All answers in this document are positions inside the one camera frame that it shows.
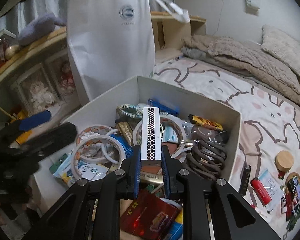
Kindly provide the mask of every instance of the wooden lid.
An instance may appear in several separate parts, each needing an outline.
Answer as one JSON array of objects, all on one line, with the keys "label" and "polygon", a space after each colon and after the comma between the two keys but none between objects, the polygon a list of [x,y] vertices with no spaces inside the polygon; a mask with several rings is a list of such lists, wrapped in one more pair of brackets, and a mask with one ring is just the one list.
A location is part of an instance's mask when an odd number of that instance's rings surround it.
[{"label": "wooden lid", "polygon": [[288,151],[281,151],[277,154],[277,157],[275,158],[275,166],[277,166],[277,169],[279,171],[287,172],[291,169],[293,166],[294,160],[293,156]]}]

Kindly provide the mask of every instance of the paper card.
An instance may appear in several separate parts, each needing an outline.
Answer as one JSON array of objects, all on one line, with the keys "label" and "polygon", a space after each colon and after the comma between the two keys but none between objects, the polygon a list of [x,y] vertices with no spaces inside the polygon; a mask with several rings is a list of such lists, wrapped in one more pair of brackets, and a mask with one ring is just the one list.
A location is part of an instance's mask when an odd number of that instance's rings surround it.
[{"label": "paper card", "polygon": [[281,198],[284,192],[280,188],[280,184],[275,181],[268,170],[265,170],[258,179],[263,184],[268,194],[271,197],[271,201],[266,205],[267,211],[272,211],[276,205],[281,203]]}]

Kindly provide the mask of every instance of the wall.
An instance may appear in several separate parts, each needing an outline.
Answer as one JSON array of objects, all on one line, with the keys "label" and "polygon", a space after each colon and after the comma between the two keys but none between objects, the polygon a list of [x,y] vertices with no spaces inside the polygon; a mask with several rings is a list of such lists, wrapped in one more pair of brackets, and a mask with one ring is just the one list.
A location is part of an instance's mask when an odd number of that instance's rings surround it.
[{"label": "wall", "polygon": [[207,34],[227,35],[239,41],[250,40],[261,43],[261,27],[267,23],[300,41],[300,7],[294,0],[259,0],[260,9],[257,15],[246,13],[245,0],[223,0],[223,2],[175,0],[175,2],[188,9],[191,15],[206,18]]}]

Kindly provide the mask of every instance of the red envelope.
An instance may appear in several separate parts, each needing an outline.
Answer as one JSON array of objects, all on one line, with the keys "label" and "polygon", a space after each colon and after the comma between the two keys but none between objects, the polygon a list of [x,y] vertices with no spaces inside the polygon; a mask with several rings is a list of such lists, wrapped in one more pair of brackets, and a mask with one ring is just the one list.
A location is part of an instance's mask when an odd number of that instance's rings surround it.
[{"label": "red envelope", "polygon": [[147,240],[162,239],[180,210],[147,190],[140,190],[120,218],[120,228]]}]

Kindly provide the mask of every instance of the cardboard box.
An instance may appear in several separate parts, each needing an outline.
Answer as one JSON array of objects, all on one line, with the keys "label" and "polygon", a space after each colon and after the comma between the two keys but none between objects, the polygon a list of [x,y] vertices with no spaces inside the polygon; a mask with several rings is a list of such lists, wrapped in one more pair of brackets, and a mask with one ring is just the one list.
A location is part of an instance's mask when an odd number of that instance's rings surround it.
[{"label": "cardboard box", "polygon": [[[166,106],[177,107],[182,119],[186,120],[189,114],[199,115],[221,123],[223,128],[230,132],[230,139],[226,145],[228,157],[222,171],[222,177],[229,180],[239,144],[241,114],[225,104],[200,94],[150,78],[136,76],[95,98],[72,114],[65,122],[75,124],[78,132],[94,124],[114,126],[117,106],[146,103],[149,98],[156,98]],[[34,197],[43,212],[46,212],[67,190],[66,185],[58,182],[49,172],[49,167],[72,148],[73,145],[69,145],[41,161],[42,168],[34,174]]]}]

